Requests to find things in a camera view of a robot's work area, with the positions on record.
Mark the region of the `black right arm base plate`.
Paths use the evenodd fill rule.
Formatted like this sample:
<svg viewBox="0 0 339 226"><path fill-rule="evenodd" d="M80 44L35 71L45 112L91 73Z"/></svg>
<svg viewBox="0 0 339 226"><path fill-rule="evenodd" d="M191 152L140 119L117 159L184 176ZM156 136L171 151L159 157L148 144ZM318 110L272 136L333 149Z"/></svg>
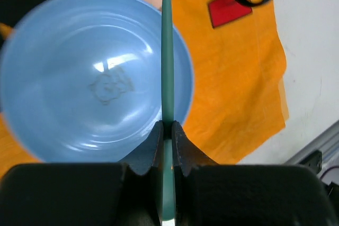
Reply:
<svg viewBox="0 0 339 226"><path fill-rule="evenodd" d="M318 174L322 170L323 153L320 150L315 150L307 155L304 159L298 162L310 169L313 173Z"/></svg>

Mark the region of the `teal plastic spoon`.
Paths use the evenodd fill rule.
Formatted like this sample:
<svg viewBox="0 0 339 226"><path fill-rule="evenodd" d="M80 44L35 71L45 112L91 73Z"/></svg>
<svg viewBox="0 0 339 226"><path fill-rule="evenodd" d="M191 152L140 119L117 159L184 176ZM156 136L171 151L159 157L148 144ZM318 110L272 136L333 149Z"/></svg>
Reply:
<svg viewBox="0 0 339 226"><path fill-rule="evenodd" d="M171 138L174 122L174 47L171 0L162 0L161 89L164 125L163 220L170 221L175 215Z"/></svg>

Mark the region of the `light blue plate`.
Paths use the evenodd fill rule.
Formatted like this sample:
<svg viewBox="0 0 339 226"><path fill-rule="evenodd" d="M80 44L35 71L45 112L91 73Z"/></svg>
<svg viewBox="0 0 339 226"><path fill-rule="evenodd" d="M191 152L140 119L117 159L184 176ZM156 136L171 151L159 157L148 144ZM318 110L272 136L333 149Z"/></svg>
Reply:
<svg viewBox="0 0 339 226"><path fill-rule="evenodd" d="M161 22L143 0L47 0L1 49L4 124L45 162L116 162L161 106Z"/></svg>

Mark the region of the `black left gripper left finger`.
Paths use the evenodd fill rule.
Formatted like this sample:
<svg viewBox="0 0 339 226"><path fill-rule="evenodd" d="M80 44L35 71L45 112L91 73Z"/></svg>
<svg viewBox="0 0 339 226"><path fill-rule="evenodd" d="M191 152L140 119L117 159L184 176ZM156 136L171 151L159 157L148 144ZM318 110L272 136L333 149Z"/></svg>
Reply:
<svg viewBox="0 0 339 226"><path fill-rule="evenodd" d="M1 178L1 225L161 225L164 127L118 162L13 166Z"/></svg>

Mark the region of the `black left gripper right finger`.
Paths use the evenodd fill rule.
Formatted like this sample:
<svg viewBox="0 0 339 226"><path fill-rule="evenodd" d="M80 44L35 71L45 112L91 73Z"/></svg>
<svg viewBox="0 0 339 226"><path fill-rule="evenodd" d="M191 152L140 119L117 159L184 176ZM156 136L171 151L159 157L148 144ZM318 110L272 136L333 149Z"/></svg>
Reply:
<svg viewBox="0 0 339 226"><path fill-rule="evenodd" d="M303 165L219 165L172 124L176 225L338 225Z"/></svg>

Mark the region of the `orange cartoon cloth placemat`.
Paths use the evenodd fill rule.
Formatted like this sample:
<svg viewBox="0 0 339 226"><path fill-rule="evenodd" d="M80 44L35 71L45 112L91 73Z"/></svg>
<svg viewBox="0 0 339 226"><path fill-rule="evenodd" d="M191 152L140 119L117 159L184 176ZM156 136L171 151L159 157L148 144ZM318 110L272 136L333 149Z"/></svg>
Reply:
<svg viewBox="0 0 339 226"><path fill-rule="evenodd" d="M47 0L1 0L1 49ZM162 0L143 0L161 13ZM174 118L219 164L235 164L285 125L286 69L273 3L172 0Z"/></svg>

